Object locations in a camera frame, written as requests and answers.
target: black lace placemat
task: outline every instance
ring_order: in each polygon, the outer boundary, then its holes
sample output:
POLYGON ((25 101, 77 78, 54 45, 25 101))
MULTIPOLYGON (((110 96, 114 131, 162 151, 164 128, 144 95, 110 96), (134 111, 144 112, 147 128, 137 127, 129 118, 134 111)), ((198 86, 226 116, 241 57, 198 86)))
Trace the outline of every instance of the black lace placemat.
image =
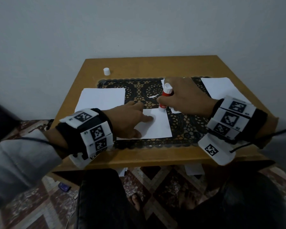
MULTIPOLYGON (((126 88, 125 103, 128 101, 141 101, 144 108, 158 108, 159 104, 155 98, 148 96, 161 95, 163 78, 143 78, 143 79, 108 79, 100 80, 98 88, 126 88)), ((200 77, 192 77, 198 87, 208 94, 200 77)), ((119 140, 114 146, 118 149, 125 148, 152 148, 152 147, 171 147, 171 146, 197 146, 197 142, 207 133, 207 119, 199 116, 186 115, 183 113, 173 114, 167 108, 168 120, 172 130, 172 137, 157 139, 139 140, 119 140)))

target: red glue stick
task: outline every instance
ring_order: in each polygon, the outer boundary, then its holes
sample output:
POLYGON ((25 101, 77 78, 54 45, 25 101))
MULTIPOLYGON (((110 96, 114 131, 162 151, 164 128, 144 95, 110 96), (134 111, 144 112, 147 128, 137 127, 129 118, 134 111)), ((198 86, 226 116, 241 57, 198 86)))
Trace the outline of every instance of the red glue stick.
MULTIPOLYGON (((171 96, 173 93, 173 88, 169 83, 164 84, 162 96, 171 96)), ((167 106, 159 104, 159 109, 165 111, 167 106)))

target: gray sleeve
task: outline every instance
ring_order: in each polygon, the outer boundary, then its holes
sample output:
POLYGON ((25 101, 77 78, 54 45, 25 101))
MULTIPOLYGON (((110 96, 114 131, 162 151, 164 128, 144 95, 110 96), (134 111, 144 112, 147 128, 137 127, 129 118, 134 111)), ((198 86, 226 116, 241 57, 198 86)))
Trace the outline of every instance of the gray sleeve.
MULTIPOLYGON (((279 119, 276 132, 286 129, 286 121, 279 119)), ((274 136, 260 153, 274 160, 277 165, 286 172, 286 133, 274 136)))
MULTIPOLYGON (((37 129, 26 137, 47 140, 37 129)), ((0 208, 59 164, 61 158, 50 145, 28 140, 0 142, 0 208)))

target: leg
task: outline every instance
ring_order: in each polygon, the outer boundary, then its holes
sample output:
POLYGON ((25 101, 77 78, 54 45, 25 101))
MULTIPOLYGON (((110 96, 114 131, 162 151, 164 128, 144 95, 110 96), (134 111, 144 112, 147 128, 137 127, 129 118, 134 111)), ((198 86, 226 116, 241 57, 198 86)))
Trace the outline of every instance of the leg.
POLYGON ((87 171, 78 194, 76 228, 136 228, 133 210, 115 170, 87 171))
MULTIPOLYGON (((184 202, 190 201, 185 194, 180 196, 184 196, 184 202)), ((279 190, 266 176, 238 173, 212 198, 192 210, 181 210, 178 223, 181 228, 195 225, 197 228, 285 229, 286 206, 279 190)))

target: hand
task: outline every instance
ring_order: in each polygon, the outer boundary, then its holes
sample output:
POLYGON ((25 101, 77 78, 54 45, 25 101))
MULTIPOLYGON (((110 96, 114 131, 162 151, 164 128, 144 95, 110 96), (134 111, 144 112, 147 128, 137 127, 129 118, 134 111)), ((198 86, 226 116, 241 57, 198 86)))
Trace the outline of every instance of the hand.
POLYGON ((140 122, 150 122, 152 116, 143 115, 143 103, 135 103, 133 101, 127 104, 105 110, 103 113, 107 115, 113 126, 113 134, 120 138, 140 138, 141 133, 134 129, 140 122))
POLYGON ((176 111, 185 114, 208 118, 218 100, 210 98, 190 78, 168 77, 164 80, 173 90, 172 96, 159 96, 158 103, 173 107, 176 111))

